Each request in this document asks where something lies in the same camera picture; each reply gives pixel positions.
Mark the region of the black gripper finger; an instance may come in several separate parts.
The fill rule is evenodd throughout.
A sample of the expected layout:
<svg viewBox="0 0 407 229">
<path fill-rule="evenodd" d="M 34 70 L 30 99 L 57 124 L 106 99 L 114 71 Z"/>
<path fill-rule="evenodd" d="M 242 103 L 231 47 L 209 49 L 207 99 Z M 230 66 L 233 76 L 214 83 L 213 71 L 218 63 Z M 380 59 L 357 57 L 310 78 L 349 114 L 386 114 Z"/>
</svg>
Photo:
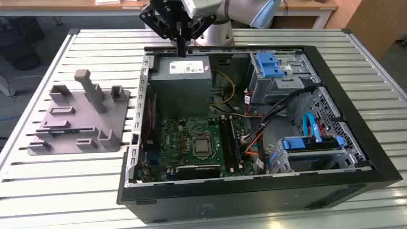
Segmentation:
<svg viewBox="0 0 407 229">
<path fill-rule="evenodd" d="M 197 22 L 193 20 L 182 22 L 182 57 L 187 55 L 187 43 L 201 37 L 203 32 L 214 24 L 217 15 L 201 18 Z"/>
<path fill-rule="evenodd" d="M 182 57 L 182 22 L 167 24 L 151 4 L 142 8 L 139 17 L 165 40 L 171 40 L 177 46 L 178 56 Z"/>
</svg>

